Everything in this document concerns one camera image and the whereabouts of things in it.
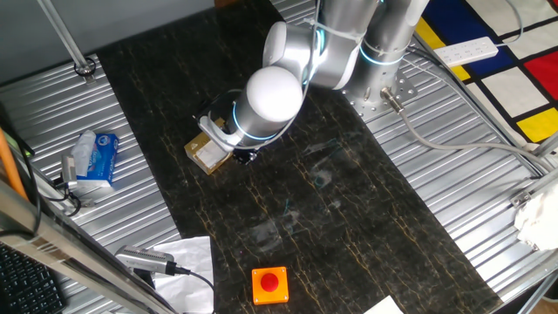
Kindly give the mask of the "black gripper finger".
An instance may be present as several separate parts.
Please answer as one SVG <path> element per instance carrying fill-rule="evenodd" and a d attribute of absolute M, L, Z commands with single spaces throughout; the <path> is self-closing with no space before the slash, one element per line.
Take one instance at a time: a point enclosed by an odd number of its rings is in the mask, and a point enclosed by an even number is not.
<path fill-rule="evenodd" d="M 258 151 L 254 149 L 235 149 L 233 158 L 242 165 L 248 165 L 256 159 Z"/>

